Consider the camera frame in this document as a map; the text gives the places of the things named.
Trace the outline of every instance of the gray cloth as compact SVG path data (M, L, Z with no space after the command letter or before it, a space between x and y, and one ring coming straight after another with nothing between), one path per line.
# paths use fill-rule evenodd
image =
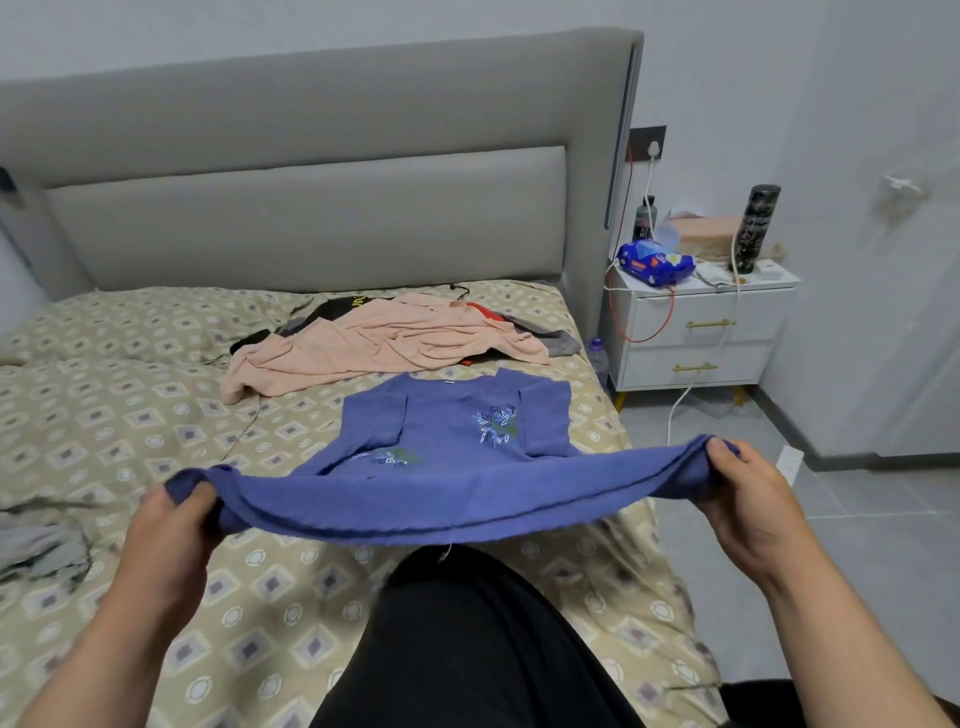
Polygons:
M516 327L517 331L529 331L543 342L550 356L572 356L580 350L580 342L566 331L548 331L529 321L518 319L507 313L500 314L504 319Z
M76 586L90 571L90 544L74 503L32 498L0 510L0 581L54 576Z

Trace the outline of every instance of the white wall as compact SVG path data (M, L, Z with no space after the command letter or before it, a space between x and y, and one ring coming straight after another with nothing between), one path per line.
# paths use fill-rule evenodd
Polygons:
M0 230L0 334L13 330L45 303L46 295Z
M660 206L731 213L745 205L751 186L771 179L827 4L7 0L0 7L0 80L582 25L639 28L647 39L634 123L667 125L654 184ZM635 179L645 174L638 165ZM628 208L637 205L632 196Z
M957 27L955 0L834 0L774 174L804 285L762 386L822 455L875 451L956 331L931 301L960 256ZM887 172L931 194L899 226L873 212Z

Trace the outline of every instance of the white cable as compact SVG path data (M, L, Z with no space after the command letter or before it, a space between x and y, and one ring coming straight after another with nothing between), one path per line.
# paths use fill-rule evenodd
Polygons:
M651 159L650 159L650 163L647 165L647 166L648 166L648 170L647 170L647 185L646 185L646 187L643 189L643 203L644 203L645 205L647 205L647 215L650 217L650 223L651 223L651 228L650 228L650 234L651 234L651 235L653 235L653 230L654 230L654 229L653 229L653 216L650 215L650 203L648 202L648 200L649 200L649 195L650 195L650 180L652 180L652 179L654 178L654 164L655 164L655 163L656 163L656 160L653 159L653 158L651 158ZM620 241L617 240L617 241L616 241L616 249L618 250L619 248L620 248ZM610 287L608 287L608 285L607 285L607 274L610 272L611 268L612 268L614 265L616 265L616 253L617 253L617 250L614 250L614 251L613 251L613 261L612 261L612 263L611 263L610 265L607 266L607 270L603 272L603 289L604 289L605 291L633 291L633 290L634 290L633 288L610 288Z
M733 234L733 238L730 241L730 266L731 268L733 268L733 285L736 286L736 296L733 299L733 313L731 314L731 322L730 322L730 325L724 329L723 336L720 337L720 342L717 344L716 349L714 349L710 353L710 355L707 357L707 361L704 362L705 364L709 363L709 361L714 356L716 356L721 349L723 349L723 345L727 343L727 337L730 335L730 332L733 329L733 325L736 324L736 308L740 303L740 273L739 271L736 270L736 237L739 232L740 230L737 230ZM693 389L697 384L698 384L697 380L694 379L693 382L690 383L690 386L684 389L684 393L681 394L677 398L677 401L673 403L673 406L670 407L670 414L667 415L667 418L666 418L667 446L670 445L671 425L673 424L673 413L676 411L677 405L684 400L684 397L686 397L690 393L690 390Z

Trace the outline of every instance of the red cable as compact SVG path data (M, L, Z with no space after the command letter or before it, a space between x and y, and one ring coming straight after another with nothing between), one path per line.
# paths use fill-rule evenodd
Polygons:
M627 145L627 163L630 164L630 174L627 176L627 191L623 195L623 209L620 210L620 227L616 231L616 244L620 244L620 234L623 232L623 218L627 215L627 200L630 199L630 182L634 180L634 153L630 149L630 145ZM613 272L613 268L607 272L607 287L610 288L611 280L610 275ZM631 344L642 344L645 341L650 341L654 336L659 334L666 328L666 325L670 323L670 319L673 317L673 304L677 299L677 294L673 289L673 286L669 286L667 290L670 291L670 310L666 312L666 320L660 325L656 331L653 332L650 336L647 336L645 339L632 339L627 336L627 332L623 330L620 326L620 322L616 318L616 309L613 307L613 292L607 291L607 304L610 307L610 317L613 321L613 328L616 329L616 332L620 334L624 341L629 341Z

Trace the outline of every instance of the left hand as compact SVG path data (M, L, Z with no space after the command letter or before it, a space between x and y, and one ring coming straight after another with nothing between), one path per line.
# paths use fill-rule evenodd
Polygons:
M133 514L123 555L101 612L135 615L165 649L187 625L204 596L206 565L222 540L204 530L217 503L208 482L176 505L161 485Z

